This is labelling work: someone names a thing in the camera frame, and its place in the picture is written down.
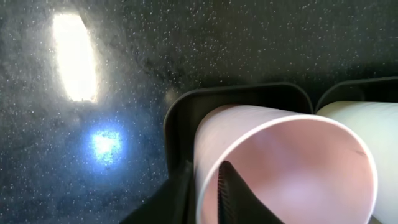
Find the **dark granite surface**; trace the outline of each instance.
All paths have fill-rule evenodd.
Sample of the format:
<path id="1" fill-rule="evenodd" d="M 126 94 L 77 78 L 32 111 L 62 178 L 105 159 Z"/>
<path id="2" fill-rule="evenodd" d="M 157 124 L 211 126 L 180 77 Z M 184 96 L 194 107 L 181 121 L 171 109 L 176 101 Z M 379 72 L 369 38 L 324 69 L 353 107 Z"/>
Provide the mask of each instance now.
<path id="1" fill-rule="evenodd" d="M 313 101 L 397 73 L 395 1 L 0 2 L 0 223 L 117 223 L 167 178 L 163 118 L 207 86 Z"/>

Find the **white cup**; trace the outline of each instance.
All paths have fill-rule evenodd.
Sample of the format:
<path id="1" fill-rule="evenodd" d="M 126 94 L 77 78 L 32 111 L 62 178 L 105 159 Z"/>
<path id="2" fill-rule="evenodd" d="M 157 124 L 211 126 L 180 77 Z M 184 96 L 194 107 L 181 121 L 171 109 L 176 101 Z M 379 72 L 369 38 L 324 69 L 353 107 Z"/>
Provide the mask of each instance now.
<path id="1" fill-rule="evenodd" d="M 368 145 L 379 177 L 373 215 L 383 224 L 398 223 L 398 103 L 341 101 L 317 114 L 343 123 Z"/>
<path id="2" fill-rule="evenodd" d="M 365 224 L 377 174 L 363 141 L 321 116 L 258 106 L 222 106 L 195 135 L 196 219 L 217 220 L 218 167 L 230 161 L 284 223 Z"/>

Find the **pink cup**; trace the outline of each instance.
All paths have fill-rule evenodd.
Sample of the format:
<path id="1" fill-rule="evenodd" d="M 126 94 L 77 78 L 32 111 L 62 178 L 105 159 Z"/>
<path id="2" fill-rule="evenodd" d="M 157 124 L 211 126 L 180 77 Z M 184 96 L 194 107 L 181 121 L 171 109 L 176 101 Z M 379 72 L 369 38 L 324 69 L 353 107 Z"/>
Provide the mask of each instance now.
<path id="1" fill-rule="evenodd" d="M 210 112 L 195 135 L 198 224 L 218 223 L 224 160 L 284 223 L 365 224 L 372 214 L 373 157 L 354 132 L 331 119 L 244 105 Z"/>

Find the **pink cup rim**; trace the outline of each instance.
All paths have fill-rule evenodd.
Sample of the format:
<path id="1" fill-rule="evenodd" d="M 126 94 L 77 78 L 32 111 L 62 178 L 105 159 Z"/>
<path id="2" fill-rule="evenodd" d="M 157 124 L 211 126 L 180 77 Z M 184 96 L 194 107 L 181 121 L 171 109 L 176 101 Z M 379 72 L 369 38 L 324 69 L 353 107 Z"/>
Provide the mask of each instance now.
<path id="1" fill-rule="evenodd" d="M 288 122 L 288 121 L 298 121 L 298 120 L 310 120 L 310 121 L 321 121 L 325 122 L 328 124 L 335 125 L 342 130 L 346 131 L 348 134 L 350 134 L 352 137 L 355 138 L 355 140 L 359 143 L 359 145 L 364 149 L 369 165 L 371 167 L 371 172 L 373 176 L 373 181 L 374 181 L 374 189 L 373 189 L 373 200 L 372 200 L 372 205 L 371 205 L 371 210 L 369 211 L 369 215 L 367 220 L 370 219 L 372 212 L 374 210 L 374 206 L 376 203 L 376 197 L 377 197 L 377 188 L 378 188 L 378 178 L 377 178 L 377 170 L 376 170 L 376 164 L 374 163 L 373 155 L 371 154 L 371 151 L 369 150 L 368 146 L 365 144 L 365 142 L 354 132 L 352 131 L 349 127 L 332 120 L 330 118 L 318 116 L 318 115 L 312 115 L 312 114 L 295 114 L 295 115 L 288 115 L 284 116 L 281 118 L 273 119 L 271 121 L 267 121 L 263 124 L 260 124 L 259 126 L 253 128 L 252 130 L 244 133 L 241 137 L 239 137 L 237 140 L 235 140 L 230 146 L 227 147 L 227 149 L 222 153 L 220 158 L 217 159 L 217 161 L 213 164 L 213 166 L 210 169 L 210 172 L 205 178 L 205 181 L 203 182 L 202 189 L 200 189 L 199 195 L 197 197 L 197 208 L 196 208 L 196 221 L 198 224 L 202 224 L 201 222 L 201 208 L 203 206 L 203 201 L 204 201 L 204 196 L 205 192 L 208 188 L 208 184 L 213 177 L 214 173 L 217 171 L 219 168 L 220 164 L 225 160 L 225 158 L 232 152 L 234 149 L 236 149 L 242 142 L 245 140 L 249 139 L 251 136 L 254 134 L 258 133 L 259 131 L 262 131 L 266 128 L 269 128 L 273 125 L 277 125 L 280 123 Z"/>

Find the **black countertop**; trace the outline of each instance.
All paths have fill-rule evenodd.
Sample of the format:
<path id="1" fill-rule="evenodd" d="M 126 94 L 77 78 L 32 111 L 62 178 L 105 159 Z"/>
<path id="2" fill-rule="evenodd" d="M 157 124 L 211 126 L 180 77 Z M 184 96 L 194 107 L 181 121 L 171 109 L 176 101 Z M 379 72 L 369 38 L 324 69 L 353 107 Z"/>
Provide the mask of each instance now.
<path id="1" fill-rule="evenodd" d="M 120 221 L 189 90 L 397 73 L 395 1 L 321 2 L 1 1 L 0 223 Z"/>

